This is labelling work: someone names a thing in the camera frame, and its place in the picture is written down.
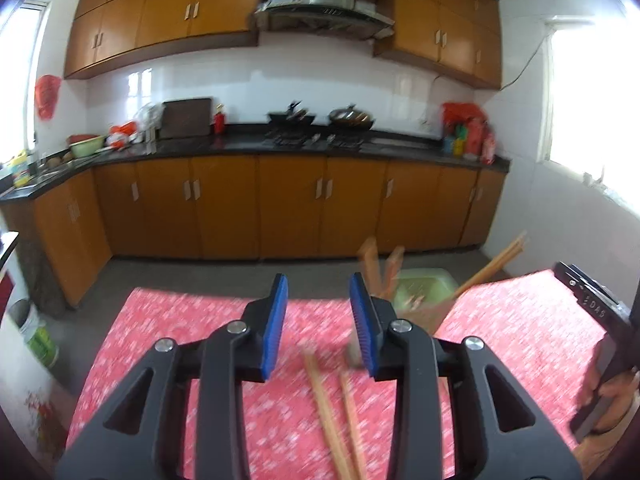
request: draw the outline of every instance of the black countertop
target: black countertop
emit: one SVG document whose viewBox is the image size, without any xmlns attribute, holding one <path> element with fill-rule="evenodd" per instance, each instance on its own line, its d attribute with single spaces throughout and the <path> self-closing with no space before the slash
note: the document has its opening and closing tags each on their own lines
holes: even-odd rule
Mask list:
<svg viewBox="0 0 640 480">
<path fill-rule="evenodd" d="M 359 150 L 332 148 L 326 142 L 326 136 L 313 144 L 302 147 L 277 146 L 273 140 L 265 137 L 265 125 L 230 125 L 224 136 L 190 137 L 185 139 L 156 140 L 148 144 L 134 144 L 119 152 L 103 152 L 85 159 L 75 160 L 66 169 L 34 186 L 9 189 L 0 195 L 0 202 L 33 199 L 55 186 L 81 173 L 87 168 L 114 164 L 118 162 L 137 162 L 152 158 L 169 158 L 176 156 L 205 156 L 221 154 L 267 155 L 325 155 L 351 158 L 373 158 L 382 160 L 410 160 L 431 162 L 443 166 L 469 168 L 472 170 L 488 169 L 508 173 L 508 159 L 496 156 L 494 164 L 486 166 L 464 158 L 446 155 L 440 151 L 439 142 L 403 134 L 370 131 L 366 133 L 367 141 Z"/>
</svg>

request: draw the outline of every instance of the electrical cable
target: electrical cable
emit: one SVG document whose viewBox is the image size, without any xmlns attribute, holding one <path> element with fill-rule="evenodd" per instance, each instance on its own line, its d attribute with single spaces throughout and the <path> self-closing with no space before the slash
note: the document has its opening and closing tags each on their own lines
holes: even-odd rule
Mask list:
<svg viewBox="0 0 640 480">
<path fill-rule="evenodd" d="M 538 45 L 538 47 L 535 49 L 535 51 L 533 52 L 533 54 L 531 55 L 531 57 L 529 58 L 529 60 L 527 61 L 527 63 L 524 65 L 524 68 L 522 69 L 522 71 L 518 74 L 517 78 L 514 79 L 513 81 L 511 81 L 509 84 L 503 86 L 502 88 L 500 88 L 500 91 L 504 90 L 505 88 L 510 87 L 511 85 L 513 85 L 518 79 L 520 79 L 520 76 L 522 74 L 524 74 L 524 71 L 527 69 L 527 67 L 531 64 L 531 62 L 533 61 L 533 58 L 536 57 L 536 54 L 538 53 L 538 51 L 540 50 L 540 47 L 543 45 L 543 43 L 545 43 L 546 38 L 548 38 L 550 36 L 550 34 L 545 34 L 545 37 L 542 38 L 542 41 L 540 41 L 540 44 Z"/>
</svg>

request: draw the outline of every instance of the green container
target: green container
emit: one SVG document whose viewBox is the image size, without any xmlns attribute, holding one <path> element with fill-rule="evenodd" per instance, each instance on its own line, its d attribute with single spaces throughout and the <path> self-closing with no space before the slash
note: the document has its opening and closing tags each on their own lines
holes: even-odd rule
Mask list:
<svg viewBox="0 0 640 480">
<path fill-rule="evenodd" d="M 407 269 L 398 274 L 394 309 L 402 312 L 411 298 L 424 297 L 423 304 L 440 303 L 450 298 L 458 288 L 456 280 L 444 269 Z"/>
</svg>

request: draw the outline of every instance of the floral tablecloth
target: floral tablecloth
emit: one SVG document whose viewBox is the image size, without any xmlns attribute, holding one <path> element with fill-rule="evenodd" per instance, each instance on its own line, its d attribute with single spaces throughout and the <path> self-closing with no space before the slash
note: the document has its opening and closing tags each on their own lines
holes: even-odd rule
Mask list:
<svg viewBox="0 0 640 480">
<path fill-rule="evenodd" d="M 68 445 L 127 371 L 157 339 L 206 338 L 237 319 L 248 300 L 204 298 L 136 289 L 111 327 L 82 390 Z M 254 480 L 336 478 L 303 367 L 301 348 L 313 348 L 334 415 L 347 439 L 337 369 L 351 331 L 347 300 L 289 300 L 278 364 L 266 384 L 243 386 L 244 420 Z M 437 337 L 459 342 L 477 335 L 511 369 L 562 437 L 574 446 L 568 421 L 574 395 L 602 329 L 549 271 L 481 285 L 459 298 Z M 350 371 L 369 480 L 382 480 L 392 433 L 395 385 Z M 184 475 L 193 478 L 197 381 L 186 426 Z M 454 472 L 450 409 L 442 402 L 444 473 Z"/>
</svg>

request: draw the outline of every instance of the red bottle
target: red bottle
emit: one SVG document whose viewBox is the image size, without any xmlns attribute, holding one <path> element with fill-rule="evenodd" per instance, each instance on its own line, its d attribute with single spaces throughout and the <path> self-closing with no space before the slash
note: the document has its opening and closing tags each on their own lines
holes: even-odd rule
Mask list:
<svg viewBox="0 0 640 480">
<path fill-rule="evenodd" d="M 218 105 L 216 109 L 218 110 L 216 114 L 213 116 L 213 132 L 216 135 L 221 135 L 225 133 L 226 128 L 226 115 L 222 111 L 223 106 Z"/>
</svg>

